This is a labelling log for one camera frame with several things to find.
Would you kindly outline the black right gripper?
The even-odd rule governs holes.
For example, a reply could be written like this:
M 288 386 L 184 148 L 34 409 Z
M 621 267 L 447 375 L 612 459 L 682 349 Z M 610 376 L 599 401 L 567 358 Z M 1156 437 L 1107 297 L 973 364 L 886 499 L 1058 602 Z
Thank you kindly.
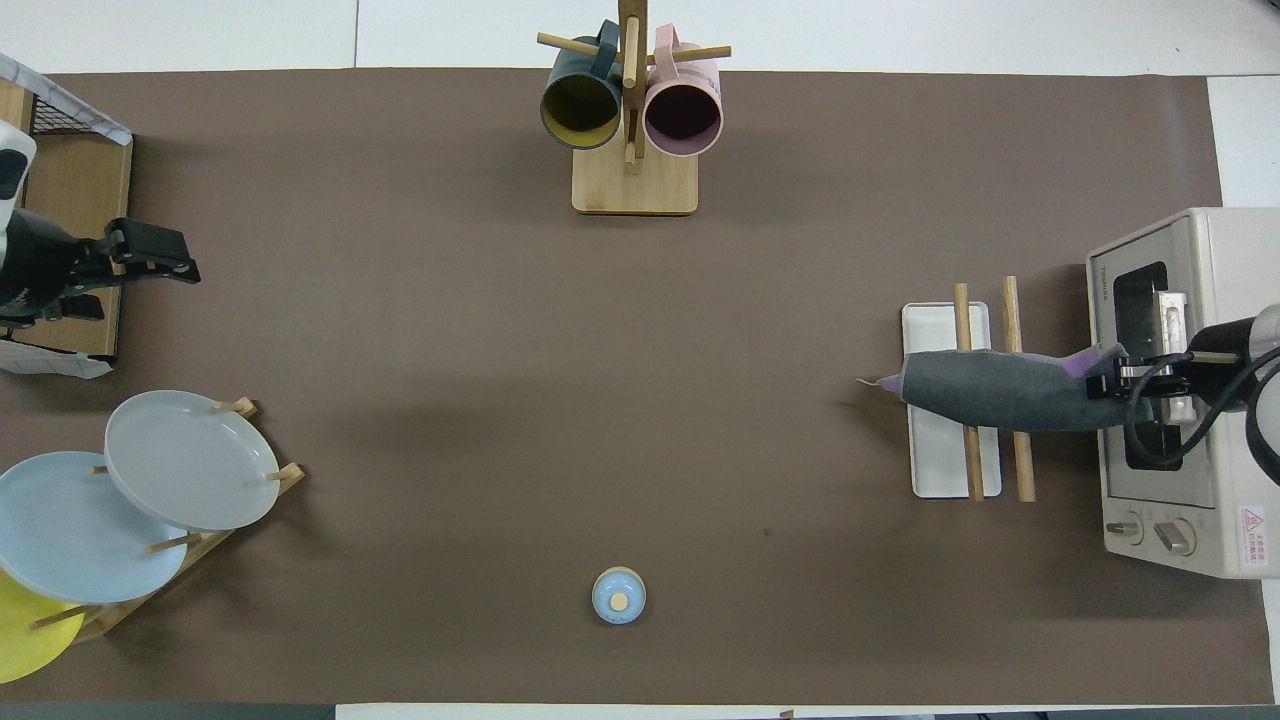
M 1192 395 L 1192 382 L 1185 366 L 1193 363 L 1194 352 L 1135 356 L 1123 345 L 1111 345 L 1107 350 L 1111 355 L 1105 372 L 1085 378 L 1088 400 L 1129 400 L 1134 396 L 1172 398 Z

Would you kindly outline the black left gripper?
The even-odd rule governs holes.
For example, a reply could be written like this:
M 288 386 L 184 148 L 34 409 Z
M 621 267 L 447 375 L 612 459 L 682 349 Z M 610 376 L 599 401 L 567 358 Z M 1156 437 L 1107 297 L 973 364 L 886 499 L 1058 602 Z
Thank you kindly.
M 100 240 L 83 242 L 72 268 L 72 288 L 91 291 L 138 281 L 201 282 L 198 265 L 179 232 L 129 218 L 109 222 Z

